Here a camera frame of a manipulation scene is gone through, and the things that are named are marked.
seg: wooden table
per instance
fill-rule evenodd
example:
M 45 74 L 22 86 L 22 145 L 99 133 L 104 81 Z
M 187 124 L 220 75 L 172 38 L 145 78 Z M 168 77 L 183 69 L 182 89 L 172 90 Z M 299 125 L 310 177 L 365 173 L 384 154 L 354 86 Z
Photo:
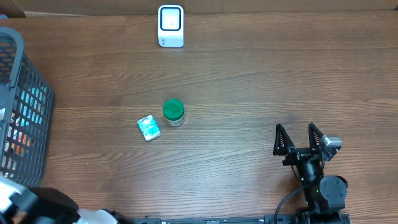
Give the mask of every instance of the wooden table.
M 131 217 L 273 213 L 299 186 L 272 156 L 275 125 L 297 147 L 308 123 L 343 148 L 325 174 L 349 182 L 353 223 L 398 219 L 398 13 L 187 15 L 185 46 L 157 43 L 156 16 L 1 20 L 56 94 L 45 186 L 81 208 Z M 179 128 L 162 104 L 181 99 Z M 136 121 L 153 114 L 162 136 Z M 281 213 L 304 206 L 289 200 Z

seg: blue package in basket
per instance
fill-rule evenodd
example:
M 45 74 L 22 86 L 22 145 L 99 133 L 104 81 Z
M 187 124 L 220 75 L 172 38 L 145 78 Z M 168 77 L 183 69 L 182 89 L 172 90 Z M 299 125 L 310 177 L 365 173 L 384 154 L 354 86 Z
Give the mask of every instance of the blue package in basket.
M 146 141 L 153 140 L 160 136 L 160 129 L 152 115 L 139 119 L 137 124 Z

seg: basket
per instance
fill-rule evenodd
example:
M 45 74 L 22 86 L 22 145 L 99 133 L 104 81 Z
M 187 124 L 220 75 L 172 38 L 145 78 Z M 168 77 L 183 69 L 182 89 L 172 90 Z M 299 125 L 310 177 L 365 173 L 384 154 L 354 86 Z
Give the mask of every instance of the basket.
M 24 40 L 0 27 L 0 175 L 39 185 L 49 141 L 54 96 L 24 54 Z

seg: green jar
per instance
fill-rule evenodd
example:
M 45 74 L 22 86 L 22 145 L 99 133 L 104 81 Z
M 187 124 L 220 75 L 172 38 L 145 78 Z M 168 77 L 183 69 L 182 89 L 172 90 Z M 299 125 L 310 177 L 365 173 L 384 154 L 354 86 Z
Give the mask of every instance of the green jar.
M 178 99 L 169 99 L 163 105 L 163 115 L 167 124 L 180 126 L 185 121 L 184 105 Z

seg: white device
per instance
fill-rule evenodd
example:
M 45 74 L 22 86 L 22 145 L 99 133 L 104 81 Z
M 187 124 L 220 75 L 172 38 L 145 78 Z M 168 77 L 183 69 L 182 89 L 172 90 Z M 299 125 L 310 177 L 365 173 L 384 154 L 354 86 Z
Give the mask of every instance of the white device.
M 184 10 L 178 5 L 163 5 L 157 12 L 157 38 L 162 47 L 184 46 Z

